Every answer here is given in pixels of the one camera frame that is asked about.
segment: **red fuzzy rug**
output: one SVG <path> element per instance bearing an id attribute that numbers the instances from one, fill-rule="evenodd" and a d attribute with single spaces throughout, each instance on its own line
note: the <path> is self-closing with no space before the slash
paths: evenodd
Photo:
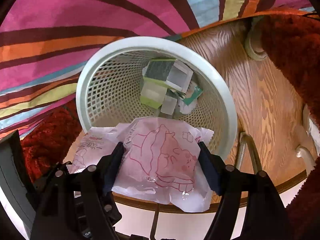
<path id="1" fill-rule="evenodd" d="M 297 15 L 264 17 L 262 47 L 294 86 L 320 125 L 320 22 Z M 320 214 L 320 159 L 287 206 L 294 238 L 300 239 Z"/>
<path id="2" fill-rule="evenodd" d="M 32 181 L 57 162 L 62 162 L 82 128 L 76 102 L 57 107 L 22 141 L 27 172 Z"/>

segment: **white mesh waste basket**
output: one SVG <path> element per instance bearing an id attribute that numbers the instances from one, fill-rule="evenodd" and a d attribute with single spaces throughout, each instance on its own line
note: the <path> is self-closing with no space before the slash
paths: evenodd
<path id="1" fill-rule="evenodd" d="M 115 41 L 97 51 L 87 62 L 76 89 L 76 105 L 82 128 L 116 126 L 136 117 L 153 116 L 155 110 L 140 103 L 142 68 L 155 57 L 174 57 L 197 75 L 203 89 L 191 114 L 181 115 L 194 127 L 209 128 L 213 154 L 225 160 L 237 132 L 237 115 L 229 89 L 200 55 L 173 41 L 154 37 L 132 37 Z"/>

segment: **screw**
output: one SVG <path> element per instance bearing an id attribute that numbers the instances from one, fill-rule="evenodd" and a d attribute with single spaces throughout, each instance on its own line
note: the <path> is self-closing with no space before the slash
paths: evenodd
<path id="1" fill-rule="evenodd" d="M 259 171 L 258 174 L 263 178 L 267 176 L 267 173 L 265 171 Z"/>
<path id="2" fill-rule="evenodd" d="M 97 166 L 96 165 L 90 165 L 89 167 L 88 167 L 88 171 L 90 171 L 90 172 L 93 172 L 93 171 L 95 171 L 97 169 Z"/>
<path id="3" fill-rule="evenodd" d="M 227 170 L 227 171 L 234 171 L 234 170 L 235 170 L 235 167 L 228 164 L 228 165 L 226 165 L 226 170 Z"/>
<path id="4" fill-rule="evenodd" d="M 105 210 L 106 212 L 111 211 L 111 209 L 112 209 L 112 206 L 111 206 L 111 205 L 105 205 L 105 206 L 104 206 L 104 210 Z"/>
<path id="5" fill-rule="evenodd" d="M 56 177 L 60 177 L 63 175 L 63 171 L 56 171 L 55 175 Z"/>

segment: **colorful striped fabric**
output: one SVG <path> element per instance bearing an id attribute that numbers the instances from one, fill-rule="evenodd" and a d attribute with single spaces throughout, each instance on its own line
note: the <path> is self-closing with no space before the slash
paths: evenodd
<path id="1" fill-rule="evenodd" d="M 308 0 L 16 0 L 0 26 L 0 138 L 15 129 L 26 136 L 74 99 L 87 60 L 110 42 L 137 35 L 177 40 L 218 21 L 310 6 Z"/>

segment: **wood grain surface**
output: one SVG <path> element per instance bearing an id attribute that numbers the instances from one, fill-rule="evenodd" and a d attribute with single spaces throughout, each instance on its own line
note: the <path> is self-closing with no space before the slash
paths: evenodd
<path id="1" fill-rule="evenodd" d="M 292 85 L 269 58 L 254 61 L 247 56 L 243 44 L 249 28 L 250 20 L 237 20 L 179 43 L 209 61 L 226 81 L 236 105 L 238 135 L 245 131 L 253 137 L 262 167 L 277 186 L 305 170 L 302 158 L 296 157 L 298 145 L 314 158 L 316 149 L 302 126 L 304 103 Z M 238 139 L 226 164 L 235 164 Z M 253 173 L 247 150 L 240 170 Z M 212 197 L 212 203 L 219 200 Z"/>

